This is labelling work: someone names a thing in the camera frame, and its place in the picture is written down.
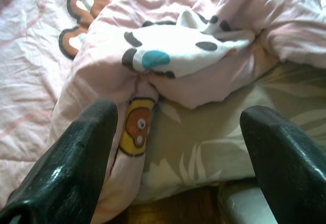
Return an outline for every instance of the brown wooden floor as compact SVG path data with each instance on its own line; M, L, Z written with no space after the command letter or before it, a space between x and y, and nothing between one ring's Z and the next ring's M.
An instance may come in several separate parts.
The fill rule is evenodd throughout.
M218 224L217 189L196 189L151 204L134 205L107 224Z

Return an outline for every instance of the blue spot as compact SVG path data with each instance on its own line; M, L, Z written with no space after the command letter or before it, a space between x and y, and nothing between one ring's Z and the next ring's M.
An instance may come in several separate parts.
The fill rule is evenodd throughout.
M144 54L142 64L145 69L151 69L160 65L168 65L170 57L165 52L161 51L148 51Z

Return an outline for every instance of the pink blanket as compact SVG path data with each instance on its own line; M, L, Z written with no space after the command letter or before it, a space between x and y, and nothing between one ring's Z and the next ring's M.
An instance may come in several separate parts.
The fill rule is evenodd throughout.
M44 138L37 140L42 144L40 149L53 144L93 100L113 99L119 110L119 124L93 223L113 218L138 193L151 111L158 95L196 108L224 100L278 61L326 68L325 2L112 0L89 28L56 103L46 144L47 127L42 127ZM176 25L141 27L149 21L169 21ZM151 30L150 34L144 33L145 30ZM252 33L255 38L251 39L251 34L238 35L239 32ZM183 42L189 40L193 40L194 45L189 47L189 52L183 48L178 52L173 45L161 50L158 44L163 44L160 39L163 35L166 42L174 43L174 39L178 39L174 46L183 47ZM159 65L153 66L148 57L159 60ZM50 108L40 111L46 120L49 120ZM26 141L35 143L33 136ZM17 142L8 139L4 142L0 145L0 152L4 152L1 159L14 152L28 158L32 151L35 157L30 161L33 161L42 153L42 150L35 151L37 146L33 144L33 150L24 152ZM19 178L13 187L29 167L23 164L15 171ZM1 175L8 174L6 189L10 189L8 185L15 178L9 168L8 161L1 161Z

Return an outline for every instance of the brown cartoon character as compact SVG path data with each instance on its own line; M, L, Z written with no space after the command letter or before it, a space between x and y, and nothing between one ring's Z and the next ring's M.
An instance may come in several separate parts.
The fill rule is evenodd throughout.
M149 98L137 98L131 101L119 143L120 149L125 154L140 156L145 152L154 105L155 101Z
M90 24L109 2L110 0L67 0L67 10L78 25L63 30L59 36L59 47L65 56L75 58Z

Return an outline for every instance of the glossy black surface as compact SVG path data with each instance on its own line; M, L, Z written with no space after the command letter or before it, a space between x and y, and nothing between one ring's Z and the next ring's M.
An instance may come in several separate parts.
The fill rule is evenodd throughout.
M263 106L243 111L240 125L259 186L278 223L326 223L326 158L315 143Z
M11 194L0 223L90 223L117 119L107 99L82 112Z

